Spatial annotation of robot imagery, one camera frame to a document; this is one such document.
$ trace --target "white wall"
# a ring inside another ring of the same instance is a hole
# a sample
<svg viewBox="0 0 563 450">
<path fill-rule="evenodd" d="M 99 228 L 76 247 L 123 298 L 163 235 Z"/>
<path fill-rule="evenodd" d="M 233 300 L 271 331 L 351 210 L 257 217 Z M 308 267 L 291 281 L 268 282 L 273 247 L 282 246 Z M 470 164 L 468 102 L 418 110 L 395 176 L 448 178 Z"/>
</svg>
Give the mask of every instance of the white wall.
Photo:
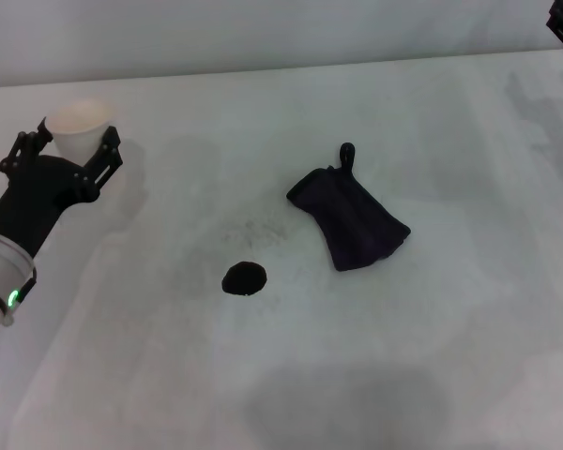
<svg viewBox="0 0 563 450">
<path fill-rule="evenodd" d="M 0 85 L 555 48 L 551 0 L 0 0 Z"/>
</svg>

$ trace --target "black cloth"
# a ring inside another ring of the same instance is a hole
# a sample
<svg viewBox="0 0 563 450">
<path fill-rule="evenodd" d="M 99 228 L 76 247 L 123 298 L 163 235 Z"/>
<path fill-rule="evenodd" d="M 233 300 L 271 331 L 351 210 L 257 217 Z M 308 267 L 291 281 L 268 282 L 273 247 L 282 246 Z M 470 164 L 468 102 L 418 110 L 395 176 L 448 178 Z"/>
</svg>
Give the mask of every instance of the black cloth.
<svg viewBox="0 0 563 450">
<path fill-rule="evenodd" d="M 352 173 L 355 146 L 340 149 L 339 169 L 316 169 L 287 194 L 292 204 L 314 217 L 336 270 L 359 269 L 385 259 L 411 230 L 367 192 Z"/>
</svg>

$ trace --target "black round object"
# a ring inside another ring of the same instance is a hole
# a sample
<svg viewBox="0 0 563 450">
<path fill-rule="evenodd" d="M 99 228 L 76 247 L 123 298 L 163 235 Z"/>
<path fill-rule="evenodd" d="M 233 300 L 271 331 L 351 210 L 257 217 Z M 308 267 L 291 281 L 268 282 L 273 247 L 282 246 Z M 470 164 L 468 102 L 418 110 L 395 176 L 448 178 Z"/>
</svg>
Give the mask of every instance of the black round object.
<svg viewBox="0 0 563 450">
<path fill-rule="evenodd" d="M 256 262 L 239 262 L 227 271 L 221 282 L 223 291 L 232 295 L 253 295 L 266 285 L 266 271 Z"/>
</svg>

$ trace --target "white table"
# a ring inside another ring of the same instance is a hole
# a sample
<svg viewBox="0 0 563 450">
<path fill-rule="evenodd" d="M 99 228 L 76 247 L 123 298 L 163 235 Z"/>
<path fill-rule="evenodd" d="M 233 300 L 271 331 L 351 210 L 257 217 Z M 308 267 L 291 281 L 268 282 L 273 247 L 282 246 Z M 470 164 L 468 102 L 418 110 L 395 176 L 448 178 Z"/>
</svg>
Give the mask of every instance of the white table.
<svg viewBox="0 0 563 450">
<path fill-rule="evenodd" d="M 563 52 L 4 88 L 0 158 L 79 97 L 125 165 L 0 331 L 0 450 L 563 449 Z M 413 234 L 339 274 L 285 193 L 346 141 Z"/>
</svg>

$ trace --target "white paper cup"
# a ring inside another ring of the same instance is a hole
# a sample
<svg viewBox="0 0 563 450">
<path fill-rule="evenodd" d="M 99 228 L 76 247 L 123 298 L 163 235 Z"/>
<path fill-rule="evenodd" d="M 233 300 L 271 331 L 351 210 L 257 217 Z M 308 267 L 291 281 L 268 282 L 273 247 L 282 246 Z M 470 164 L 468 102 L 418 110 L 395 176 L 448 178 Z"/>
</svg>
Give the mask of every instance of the white paper cup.
<svg viewBox="0 0 563 450">
<path fill-rule="evenodd" d="M 106 103 L 78 100 L 46 117 L 46 128 L 54 137 L 60 155 L 84 166 L 100 146 L 104 132 L 113 120 L 113 110 Z"/>
</svg>

